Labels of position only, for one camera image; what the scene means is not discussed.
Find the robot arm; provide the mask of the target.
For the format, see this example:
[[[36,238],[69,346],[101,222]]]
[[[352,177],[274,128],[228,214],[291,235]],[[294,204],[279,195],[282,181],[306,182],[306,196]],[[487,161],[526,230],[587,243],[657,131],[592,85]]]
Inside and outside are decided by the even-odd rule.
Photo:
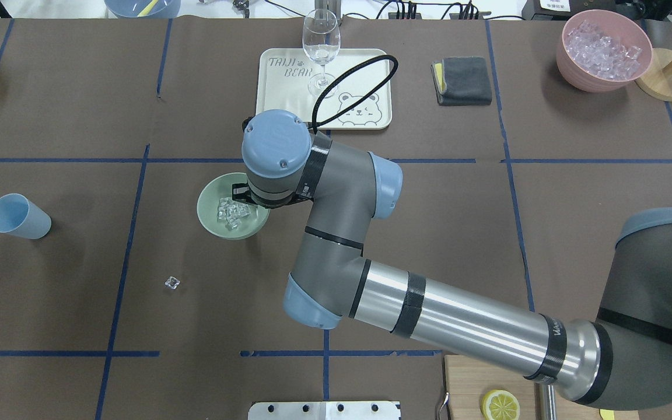
[[[347,316],[552,385],[609,410],[672,403],[672,208],[624,224],[594,321],[563,322],[363,257],[373,219],[399,200],[391,160],[333,142],[283,110],[243,127],[247,181],[236,200],[278,208],[311,200],[283,308],[310,327]]]

